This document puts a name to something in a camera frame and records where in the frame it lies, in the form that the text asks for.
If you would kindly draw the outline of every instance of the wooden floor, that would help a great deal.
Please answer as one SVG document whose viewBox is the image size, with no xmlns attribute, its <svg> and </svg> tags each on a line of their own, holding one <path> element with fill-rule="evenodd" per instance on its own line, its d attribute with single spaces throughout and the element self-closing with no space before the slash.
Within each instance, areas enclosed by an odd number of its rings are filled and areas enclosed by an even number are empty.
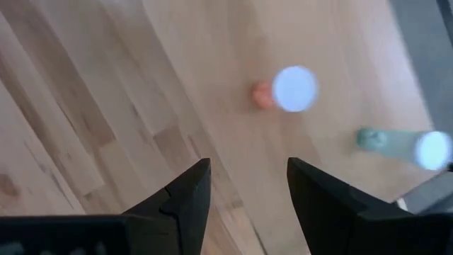
<svg viewBox="0 0 453 255">
<path fill-rule="evenodd" d="M 430 127 L 386 2 L 364 2 L 0 0 L 0 215 L 121 213 L 210 157 L 203 253 L 307 254 L 288 156 L 387 200 L 432 176 L 343 150 L 378 120 Z M 253 81 L 291 64 L 322 107 L 255 109 Z"/>
</svg>

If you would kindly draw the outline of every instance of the orange object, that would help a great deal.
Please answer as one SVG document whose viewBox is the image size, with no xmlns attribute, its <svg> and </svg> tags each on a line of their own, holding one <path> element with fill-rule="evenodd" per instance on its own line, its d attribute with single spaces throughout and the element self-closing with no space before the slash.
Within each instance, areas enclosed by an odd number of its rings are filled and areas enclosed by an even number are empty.
<svg viewBox="0 0 453 255">
<path fill-rule="evenodd" d="M 258 82 L 252 90 L 252 98 L 255 103 L 262 109 L 275 107 L 275 101 L 272 98 L 272 84 L 269 81 Z"/>
</svg>

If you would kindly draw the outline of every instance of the orange ball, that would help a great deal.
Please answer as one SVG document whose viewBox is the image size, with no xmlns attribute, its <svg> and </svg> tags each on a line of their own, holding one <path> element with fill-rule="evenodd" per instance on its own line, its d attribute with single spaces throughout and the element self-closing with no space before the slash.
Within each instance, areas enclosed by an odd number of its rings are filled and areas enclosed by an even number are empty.
<svg viewBox="0 0 453 255">
<path fill-rule="evenodd" d="M 262 109 L 275 107 L 275 101 L 272 98 L 272 84 L 269 81 L 258 82 L 253 87 L 252 98 L 258 107 Z"/>
</svg>

